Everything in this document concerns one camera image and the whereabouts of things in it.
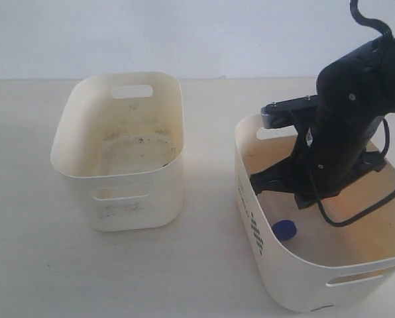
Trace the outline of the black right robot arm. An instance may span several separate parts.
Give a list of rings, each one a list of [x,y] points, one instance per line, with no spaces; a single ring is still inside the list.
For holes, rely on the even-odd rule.
[[[326,66],[316,94],[270,103],[267,129],[293,126],[290,155],[250,176],[256,194],[293,193],[300,208],[339,194],[384,160],[366,151],[383,118],[395,113],[395,38],[377,38]]]

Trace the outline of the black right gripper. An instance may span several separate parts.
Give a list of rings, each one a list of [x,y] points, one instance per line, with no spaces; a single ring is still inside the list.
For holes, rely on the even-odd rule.
[[[298,209],[339,195],[346,187],[385,165],[384,151],[368,151],[368,142],[384,117],[369,126],[325,130],[307,126],[299,132],[291,154],[250,175],[255,194],[264,191],[292,193]]]

